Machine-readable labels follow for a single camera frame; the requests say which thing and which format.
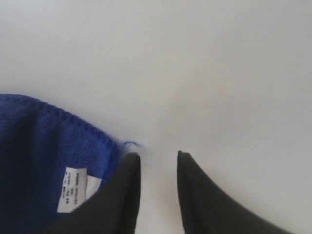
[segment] blue towel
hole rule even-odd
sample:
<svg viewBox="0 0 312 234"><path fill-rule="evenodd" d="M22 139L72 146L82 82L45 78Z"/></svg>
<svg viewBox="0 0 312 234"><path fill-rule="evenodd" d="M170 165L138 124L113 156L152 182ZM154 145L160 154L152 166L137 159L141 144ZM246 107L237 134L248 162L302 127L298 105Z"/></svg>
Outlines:
<svg viewBox="0 0 312 234"><path fill-rule="evenodd" d="M57 213L66 167L105 183L118 145L104 132L37 99L0 94L0 233L28 234Z"/></svg>

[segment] white label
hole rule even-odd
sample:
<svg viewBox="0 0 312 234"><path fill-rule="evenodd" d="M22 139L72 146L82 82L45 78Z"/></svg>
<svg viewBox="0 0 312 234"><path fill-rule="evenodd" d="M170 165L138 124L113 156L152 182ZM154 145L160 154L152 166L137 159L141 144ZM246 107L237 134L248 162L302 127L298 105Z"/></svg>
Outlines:
<svg viewBox="0 0 312 234"><path fill-rule="evenodd" d="M102 179L93 177L88 175L87 177L87 192L86 192L86 200L92 197L99 189L101 185Z"/></svg>
<svg viewBox="0 0 312 234"><path fill-rule="evenodd" d="M66 167L61 195L58 202L59 213L70 213L86 200L87 169Z"/></svg>

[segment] blue fabric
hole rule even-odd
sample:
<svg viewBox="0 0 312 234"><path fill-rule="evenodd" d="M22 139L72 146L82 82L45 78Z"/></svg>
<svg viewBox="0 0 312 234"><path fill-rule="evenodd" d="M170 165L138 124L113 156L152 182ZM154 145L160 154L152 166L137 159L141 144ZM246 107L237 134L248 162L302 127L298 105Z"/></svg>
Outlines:
<svg viewBox="0 0 312 234"><path fill-rule="evenodd" d="M113 174L118 145L105 133L37 99L0 94L0 233L28 234L57 213L66 167Z"/></svg>

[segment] black object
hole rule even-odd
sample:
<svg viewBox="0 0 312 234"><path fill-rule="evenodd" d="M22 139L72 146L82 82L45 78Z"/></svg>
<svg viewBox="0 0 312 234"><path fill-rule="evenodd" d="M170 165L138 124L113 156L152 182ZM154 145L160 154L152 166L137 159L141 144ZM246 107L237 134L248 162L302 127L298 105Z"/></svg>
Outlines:
<svg viewBox="0 0 312 234"><path fill-rule="evenodd" d="M188 153L178 152L177 185L186 234L290 234L227 196Z"/></svg>
<svg viewBox="0 0 312 234"><path fill-rule="evenodd" d="M140 203L140 157L127 155L113 177L79 208L41 234L134 234Z"/></svg>

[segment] white background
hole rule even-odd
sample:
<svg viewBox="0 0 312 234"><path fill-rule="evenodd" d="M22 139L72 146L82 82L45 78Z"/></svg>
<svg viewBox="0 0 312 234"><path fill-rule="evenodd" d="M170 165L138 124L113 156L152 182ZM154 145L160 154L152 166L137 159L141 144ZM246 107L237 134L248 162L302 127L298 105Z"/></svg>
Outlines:
<svg viewBox="0 0 312 234"><path fill-rule="evenodd" d="M0 0L0 33L0 92L145 146L136 233L183 233L178 150L312 233L311 1Z"/></svg>

